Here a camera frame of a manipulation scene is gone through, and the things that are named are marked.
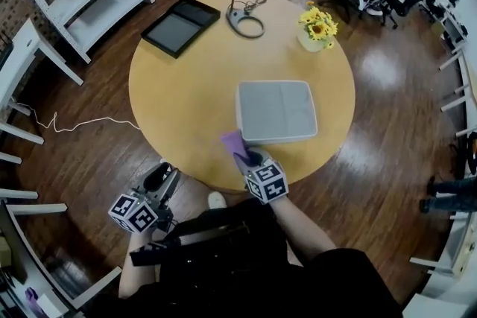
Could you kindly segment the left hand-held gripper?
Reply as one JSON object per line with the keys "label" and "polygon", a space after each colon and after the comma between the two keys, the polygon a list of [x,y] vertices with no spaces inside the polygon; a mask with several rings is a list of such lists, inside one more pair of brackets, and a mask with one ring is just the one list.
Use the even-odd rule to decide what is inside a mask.
{"label": "left hand-held gripper", "polygon": [[142,188],[132,188],[127,194],[120,194],[108,215],[129,232],[143,233],[151,227],[167,232],[174,219],[168,202],[180,180],[178,169],[164,180],[169,167],[167,162],[161,162],[150,169],[142,179]]}

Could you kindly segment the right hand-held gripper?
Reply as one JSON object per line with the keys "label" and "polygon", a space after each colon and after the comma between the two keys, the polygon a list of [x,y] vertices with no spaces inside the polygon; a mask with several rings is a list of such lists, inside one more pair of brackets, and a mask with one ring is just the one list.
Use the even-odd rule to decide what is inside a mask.
{"label": "right hand-held gripper", "polygon": [[280,164],[260,147],[250,147],[247,153],[247,157],[238,153],[233,157],[248,191],[264,204],[286,196],[288,181]]}

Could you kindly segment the purple cloth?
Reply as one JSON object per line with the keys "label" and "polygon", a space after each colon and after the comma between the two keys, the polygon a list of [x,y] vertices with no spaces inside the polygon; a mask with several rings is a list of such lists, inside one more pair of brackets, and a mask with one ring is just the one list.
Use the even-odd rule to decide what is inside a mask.
{"label": "purple cloth", "polygon": [[247,146],[241,135],[240,130],[234,130],[221,136],[221,142],[225,145],[227,151],[233,156],[238,156],[246,164],[250,163],[250,156]]}

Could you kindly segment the grey tray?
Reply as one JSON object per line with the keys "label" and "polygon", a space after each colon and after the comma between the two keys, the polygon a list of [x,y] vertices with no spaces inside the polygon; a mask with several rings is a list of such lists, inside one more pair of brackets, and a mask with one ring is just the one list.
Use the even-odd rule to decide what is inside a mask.
{"label": "grey tray", "polygon": [[236,123],[250,145],[304,141],[318,134],[310,86],[300,80],[254,80],[236,88]]}

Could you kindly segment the person's left forearm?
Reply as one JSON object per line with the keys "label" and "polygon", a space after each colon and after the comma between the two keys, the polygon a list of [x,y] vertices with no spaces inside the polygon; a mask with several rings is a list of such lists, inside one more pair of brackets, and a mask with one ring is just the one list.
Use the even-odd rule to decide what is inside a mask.
{"label": "person's left forearm", "polygon": [[148,229],[142,233],[132,233],[127,248],[127,253],[119,281],[119,298],[127,299],[138,291],[142,286],[153,284],[156,281],[155,267],[136,267],[130,257],[130,253],[143,247],[152,241],[154,229]]}

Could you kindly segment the person's right forearm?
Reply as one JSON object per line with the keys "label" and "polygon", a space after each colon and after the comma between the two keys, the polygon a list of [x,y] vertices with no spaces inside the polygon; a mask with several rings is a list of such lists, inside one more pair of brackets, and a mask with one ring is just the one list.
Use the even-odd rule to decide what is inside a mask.
{"label": "person's right forearm", "polygon": [[325,231],[287,197],[275,199],[269,206],[301,264],[309,263],[321,253],[337,248]]}

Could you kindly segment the black flat tray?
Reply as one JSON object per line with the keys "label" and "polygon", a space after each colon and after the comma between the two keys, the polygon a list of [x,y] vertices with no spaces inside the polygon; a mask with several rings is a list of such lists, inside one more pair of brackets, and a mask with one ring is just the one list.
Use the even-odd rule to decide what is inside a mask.
{"label": "black flat tray", "polygon": [[141,38],[177,59],[220,17],[221,11],[200,1],[179,0],[143,30]]}

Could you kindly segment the person's black clothing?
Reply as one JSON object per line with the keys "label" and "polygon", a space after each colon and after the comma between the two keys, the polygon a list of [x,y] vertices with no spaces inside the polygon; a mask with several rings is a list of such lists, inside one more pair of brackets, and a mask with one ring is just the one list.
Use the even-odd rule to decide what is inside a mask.
{"label": "person's black clothing", "polygon": [[96,297],[86,318],[402,318],[364,252],[337,246],[301,264],[269,204],[207,210],[171,237],[209,229],[221,234],[170,254],[131,297]]}

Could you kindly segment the cream vase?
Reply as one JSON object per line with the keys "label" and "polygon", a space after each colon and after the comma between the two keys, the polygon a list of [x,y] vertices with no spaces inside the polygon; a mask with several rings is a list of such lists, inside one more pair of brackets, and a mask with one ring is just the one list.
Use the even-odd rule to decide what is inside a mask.
{"label": "cream vase", "polygon": [[299,43],[309,52],[315,53],[325,49],[326,40],[313,40],[309,37],[304,29],[299,29],[297,32],[297,39]]}

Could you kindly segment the yellow sunflower bouquet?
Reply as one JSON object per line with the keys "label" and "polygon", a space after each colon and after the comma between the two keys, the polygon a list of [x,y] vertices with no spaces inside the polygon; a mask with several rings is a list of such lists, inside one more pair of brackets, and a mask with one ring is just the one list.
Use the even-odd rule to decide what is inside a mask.
{"label": "yellow sunflower bouquet", "polygon": [[338,23],[329,13],[320,10],[313,1],[306,2],[306,10],[300,15],[298,26],[299,29],[304,29],[311,39],[326,40],[325,49],[331,49],[334,46]]}

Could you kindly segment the white side table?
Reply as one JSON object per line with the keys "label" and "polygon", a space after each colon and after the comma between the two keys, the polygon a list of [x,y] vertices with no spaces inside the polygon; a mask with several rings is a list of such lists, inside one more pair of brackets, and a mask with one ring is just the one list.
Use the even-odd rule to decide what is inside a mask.
{"label": "white side table", "polygon": [[12,50],[0,69],[0,109],[8,106],[25,115],[30,115],[31,111],[29,109],[12,101],[11,97],[23,75],[34,61],[37,51],[41,51],[47,56],[77,85],[81,86],[83,84],[83,80],[66,65],[65,59],[34,27],[30,19],[19,29],[12,40],[12,44]]}

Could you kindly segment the black router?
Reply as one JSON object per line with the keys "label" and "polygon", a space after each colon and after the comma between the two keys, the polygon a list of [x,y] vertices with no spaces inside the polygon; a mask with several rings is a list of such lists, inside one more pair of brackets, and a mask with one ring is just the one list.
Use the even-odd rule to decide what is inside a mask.
{"label": "black router", "polygon": [[0,70],[3,68],[12,51],[13,40],[8,37],[4,31],[0,31]]}

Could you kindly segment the white desk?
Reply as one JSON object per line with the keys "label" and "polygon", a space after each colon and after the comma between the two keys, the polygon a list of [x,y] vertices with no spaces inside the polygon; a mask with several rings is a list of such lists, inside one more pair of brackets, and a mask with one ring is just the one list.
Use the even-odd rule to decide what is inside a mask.
{"label": "white desk", "polygon": [[440,71],[443,71],[455,63],[459,65],[460,69],[463,69],[462,74],[465,76],[462,86],[454,91],[455,95],[461,94],[461,96],[460,98],[442,106],[440,111],[449,111],[452,108],[465,104],[469,101],[477,112],[477,72],[475,72],[473,67],[467,62],[463,47],[455,48],[452,51],[451,56],[446,61],[441,63],[438,68]]}

